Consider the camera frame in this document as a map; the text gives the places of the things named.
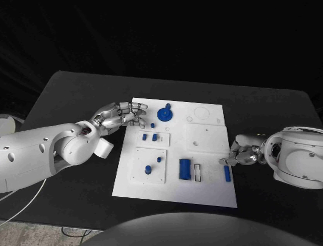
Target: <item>white panel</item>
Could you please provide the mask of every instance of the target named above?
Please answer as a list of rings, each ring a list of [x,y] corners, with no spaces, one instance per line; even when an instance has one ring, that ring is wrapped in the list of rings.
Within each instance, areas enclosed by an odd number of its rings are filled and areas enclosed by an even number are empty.
[[[220,139],[211,137],[205,141],[207,139],[199,138],[199,141],[205,146],[211,146],[211,150],[217,150],[217,153],[194,152],[186,148],[188,124],[225,126],[223,106],[145,98],[135,98],[133,101],[149,105],[148,115],[142,116],[148,125],[145,130],[137,126],[127,126],[113,195],[237,208],[234,182],[227,182],[224,165],[218,163],[218,160],[227,158],[230,153],[227,128],[221,127],[225,132],[220,137],[224,143],[220,146],[217,146]],[[158,119],[158,111],[165,108],[168,103],[171,103],[173,118],[171,121],[162,122]],[[142,131],[148,131],[150,134],[171,134],[169,147],[142,146],[139,144]],[[165,184],[132,181],[136,147],[168,150]],[[191,181],[179,180],[181,159],[184,158],[191,159],[192,163]],[[201,164],[201,182],[195,181],[195,164]]]
[[[166,160],[166,150],[136,148],[130,174],[132,181],[165,184]],[[146,166],[152,166],[152,174],[146,174]]]
[[[158,140],[153,141],[153,135],[158,134]],[[146,132],[140,131],[137,135],[137,146],[139,147],[169,147],[171,146],[171,134],[161,132]]]
[[[224,126],[188,124],[188,151],[205,153],[230,153],[228,131]]]

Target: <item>robotic hand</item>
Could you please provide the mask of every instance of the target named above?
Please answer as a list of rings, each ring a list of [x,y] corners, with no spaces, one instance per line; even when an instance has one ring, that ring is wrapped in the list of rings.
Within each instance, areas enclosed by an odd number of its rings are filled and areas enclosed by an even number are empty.
[[[230,158],[220,163],[236,166],[256,162],[269,163],[279,181],[305,189],[323,189],[323,130],[289,127],[269,139],[263,134],[238,135]]]
[[[96,153],[107,158],[113,144],[103,136],[120,126],[145,129],[148,105],[111,103],[91,120],[38,128],[0,137],[0,193],[22,189],[62,169],[83,164]]]

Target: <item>black table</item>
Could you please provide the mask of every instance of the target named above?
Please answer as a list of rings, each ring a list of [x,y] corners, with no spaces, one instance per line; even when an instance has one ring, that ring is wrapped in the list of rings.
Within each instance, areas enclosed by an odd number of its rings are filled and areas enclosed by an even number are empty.
[[[323,128],[303,91],[61,71],[48,83],[21,130],[88,120],[101,106],[135,97],[221,104],[231,143],[241,133],[272,135],[289,126]],[[48,179],[41,195],[16,221],[104,230],[148,215],[204,212],[251,219],[323,245],[323,190],[300,189],[276,181],[269,165],[238,165],[233,169],[238,209],[113,197],[124,134],[126,128],[107,137],[114,143],[107,159],[94,155],[87,163]],[[25,207],[41,184],[0,202],[0,219],[11,218]]]

